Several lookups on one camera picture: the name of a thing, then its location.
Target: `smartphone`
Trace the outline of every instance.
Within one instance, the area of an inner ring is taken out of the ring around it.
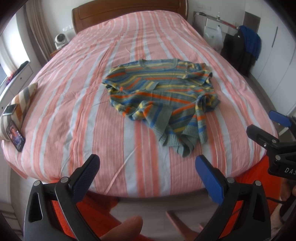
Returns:
[[[4,116],[4,115],[12,115],[12,114],[14,113],[16,107],[17,107],[17,104],[11,104],[11,105],[8,105],[8,106],[5,108],[5,110],[4,110],[4,112],[3,112],[2,115],[3,115],[3,116]]]
[[[11,120],[6,128],[6,133],[9,136],[9,139],[17,149],[17,151],[21,152],[26,139],[22,136],[19,129],[15,125],[15,122]]]

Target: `orange cloth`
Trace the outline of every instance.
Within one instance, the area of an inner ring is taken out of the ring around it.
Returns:
[[[266,196],[278,199],[280,195],[281,179],[279,177],[269,175],[267,173],[268,167],[268,157],[264,156],[258,164],[240,176],[236,177],[235,180],[240,183],[253,183],[255,180],[260,180],[264,187]],[[82,202],[77,203],[77,207],[88,225],[92,228],[96,235],[100,237],[120,224],[120,222],[109,213],[111,208],[115,207],[117,203],[117,198],[89,192]],[[53,201],[53,206],[65,234],[74,237],[62,214],[59,204],[56,201]],[[268,206],[270,213],[273,213],[277,204],[268,201]],[[234,211],[240,207],[241,202],[238,202]],[[237,215],[238,214],[233,215],[230,218],[222,236],[225,236],[231,231]],[[139,235],[135,241],[151,240]]]

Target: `pink striped bedspread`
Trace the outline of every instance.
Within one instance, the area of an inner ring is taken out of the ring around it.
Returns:
[[[139,59],[178,58],[206,63],[221,101],[206,114],[208,141],[182,158],[159,145],[153,131],[111,107],[102,79],[111,67]],[[35,77],[38,92],[24,120],[18,153],[3,141],[4,156],[24,176],[50,182],[69,176],[91,153],[101,168],[90,190],[111,196],[152,197],[202,188],[194,168],[204,154],[226,176],[250,169],[265,155],[245,130],[255,124],[276,135],[244,78],[178,14],[130,13],[79,34]]]

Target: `cushion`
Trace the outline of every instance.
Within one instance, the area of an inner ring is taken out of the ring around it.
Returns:
[[[11,120],[15,122],[19,130],[21,129],[24,118],[36,93],[37,86],[38,83],[33,83],[27,86],[21,92],[19,92],[8,104],[18,105],[12,115],[0,116],[0,140],[10,140],[6,133],[6,128]]]

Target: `wire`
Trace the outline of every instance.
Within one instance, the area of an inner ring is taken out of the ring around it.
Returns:
[[[266,197],[267,200],[270,200],[272,202],[276,202],[276,203],[280,203],[280,204],[285,204],[286,201],[281,201],[272,197]],[[231,214],[231,216],[233,216],[234,214],[238,213],[242,208],[239,208],[238,210],[236,210],[234,213]]]

